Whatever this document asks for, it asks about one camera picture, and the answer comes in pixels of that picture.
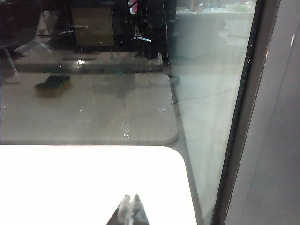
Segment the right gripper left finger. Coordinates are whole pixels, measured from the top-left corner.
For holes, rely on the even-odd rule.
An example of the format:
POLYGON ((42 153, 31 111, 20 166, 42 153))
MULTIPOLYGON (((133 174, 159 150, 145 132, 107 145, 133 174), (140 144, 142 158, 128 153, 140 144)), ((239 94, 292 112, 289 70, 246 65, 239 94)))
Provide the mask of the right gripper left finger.
POLYGON ((130 216, 130 195, 125 194, 119 203, 117 209, 108 220, 107 225, 130 225, 131 216, 130 216))

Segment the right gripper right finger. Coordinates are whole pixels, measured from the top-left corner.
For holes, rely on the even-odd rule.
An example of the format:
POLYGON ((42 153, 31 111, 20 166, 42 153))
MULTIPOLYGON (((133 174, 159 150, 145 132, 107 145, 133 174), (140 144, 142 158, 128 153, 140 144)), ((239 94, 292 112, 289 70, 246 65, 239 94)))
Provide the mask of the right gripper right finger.
POLYGON ((131 202, 131 218, 133 225, 149 225, 143 203, 138 194, 136 194, 131 202))

